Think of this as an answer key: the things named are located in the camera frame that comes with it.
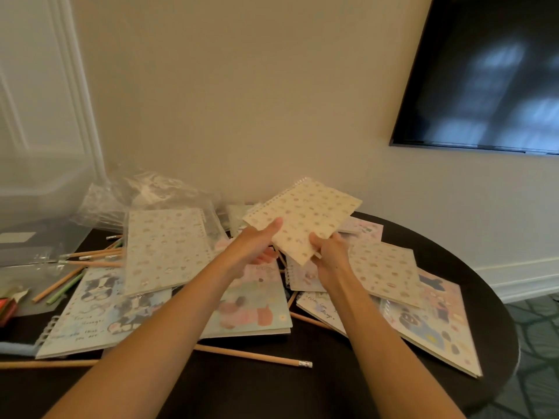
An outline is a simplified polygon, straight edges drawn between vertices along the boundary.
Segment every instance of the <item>television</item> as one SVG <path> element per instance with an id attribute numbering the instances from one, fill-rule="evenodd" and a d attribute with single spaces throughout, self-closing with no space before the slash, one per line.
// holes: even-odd
<path id="1" fill-rule="evenodd" d="M 559 0 L 433 0 L 391 144 L 559 155 Z"/>

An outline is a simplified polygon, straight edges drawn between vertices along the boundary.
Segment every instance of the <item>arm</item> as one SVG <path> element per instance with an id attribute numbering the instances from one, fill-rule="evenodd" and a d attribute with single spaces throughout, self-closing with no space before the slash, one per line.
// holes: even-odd
<path id="1" fill-rule="evenodd" d="M 330 294 L 353 351 L 383 419 L 465 419 L 437 380 L 381 316 L 353 274 L 346 242 L 311 234 L 320 250 L 313 258 L 319 279 Z"/>
<path id="2" fill-rule="evenodd" d="M 154 316 L 92 367 L 45 419 L 157 416 L 181 374 L 220 297 L 250 262 L 277 258 L 267 248 L 280 230 L 248 227 Z"/>

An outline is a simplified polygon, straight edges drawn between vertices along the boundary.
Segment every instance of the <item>white baseboard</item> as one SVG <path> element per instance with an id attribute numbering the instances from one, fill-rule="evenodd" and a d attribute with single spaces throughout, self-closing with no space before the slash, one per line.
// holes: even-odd
<path id="1" fill-rule="evenodd" d="M 559 292 L 559 258 L 480 267 L 476 272 L 504 303 Z"/>

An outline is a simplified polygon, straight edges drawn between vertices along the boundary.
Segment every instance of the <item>left hand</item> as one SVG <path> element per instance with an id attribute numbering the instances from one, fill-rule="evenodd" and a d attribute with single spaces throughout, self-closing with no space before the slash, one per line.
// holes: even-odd
<path id="1" fill-rule="evenodd" d="M 272 237 L 281 229 L 282 218 L 276 218 L 262 231 L 252 226 L 245 228 L 240 235 L 220 254 L 230 264 L 235 274 L 242 273 L 248 264 L 262 265 L 271 263 L 279 257 L 269 245 Z"/>

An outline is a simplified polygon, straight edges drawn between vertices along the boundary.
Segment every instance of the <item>green pencil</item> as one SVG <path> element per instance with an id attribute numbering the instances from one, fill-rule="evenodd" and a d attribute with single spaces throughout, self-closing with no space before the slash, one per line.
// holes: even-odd
<path id="1" fill-rule="evenodd" d="M 77 274 L 70 282 L 68 282 L 65 286 L 63 286 L 59 292 L 57 292 L 56 294 L 54 294 L 51 298 L 49 298 L 46 302 L 46 304 L 48 304 L 49 306 L 56 302 L 56 300 L 58 300 L 60 297 L 62 297 L 63 295 L 66 294 L 66 292 L 72 288 L 74 286 L 74 284 L 76 282 L 78 282 L 83 275 L 85 275 L 86 271 L 84 270 L 83 272 L 81 272 L 80 274 Z"/>

